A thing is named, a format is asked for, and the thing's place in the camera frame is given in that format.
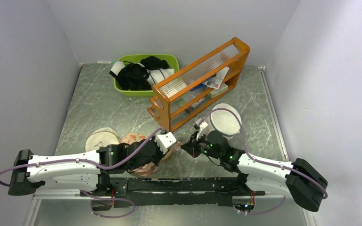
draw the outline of small box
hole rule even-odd
[[[228,90],[228,86],[225,83],[222,83],[219,87],[219,89],[213,89],[213,91],[211,91],[208,96],[210,98],[215,98],[216,96],[220,95],[221,93],[225,92]]]

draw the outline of wooden rack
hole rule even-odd
[[[167,131],[177,130],[235,87],[249,51],[250,47],[247,44],[234,37],[199,60],[153,85],[152,90],[155,96],[149,99],[152,106],[148,108],[148,112]],[[228,85],[228,90],[212,99],[206,97],[204,102],[186,113],[185,110],[209,94],[213,88],[205,86],[194,91],[190,90],[225,67],[229,67],[223,81]]]

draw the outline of white trash bin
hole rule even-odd
[[[229,104],[221,103],[216,106],[214,106],[214,109],[217,108],[226,108],[231,110],[236,116],[238,117],[239,121],[241,121],[241,116]],[[222,135],[227,138],[227,140],[230,140],[235,134],[238,134],[240,132],[241,127],[238,124],[237,119],[235,119],[234,115],[232,115],[230,112],[225,110],[218,110],[215,112],[212,112],[206,119],[205,122],[208,124],[206,135],[208,135],[211,131],[217,130]]]

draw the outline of green basket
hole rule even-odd
[[[180,66],[178,65],[178,60],[173,55],[169,54],[132,54],[132,55],[125,55],[122,56],[119,61],[128,61],[132,63],[139,63],[141,60],[149,57],[149,56],[155,56],[161,60],[167,61],[170,68],[174,68],[174,72],[177,72],[180,70]],[[127,97],[153,97],[155,93],[151,90],[143,90],[143,91],[132,91],[132,90],[122,90],[120,87],[120,84],[114,80],[115,88],[117,91],[119,91],[121,94]]]

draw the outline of gray marble floor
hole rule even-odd
[[[109,75],[111,64],[85,64],[82,67],[76,89],[68,109],[63,131],[55,155],[84,152],[85,142],[91,133],[102,127],[110,127],[120,137],[138,132],[149,135],[158,127],[149,115],[147,97],[125,97],[113,86]],[[220,98],[200,113],[205,115],[217,103],[228,103],[241,115],[247,130],[249,152],[264,158],[283,160],[277,134],[274,129],[266,92],[257,67],[243,70],[234,90]],[[175,131],[180,142],[186,142],[193,133],[194,120]],[[236,148],[243,148],[244,136],[238,134],[230,141]],[[179,149],[166,160],[155,177],[226,177],[232,176],[223,168],[213,165],[205,156],[191,158]]]

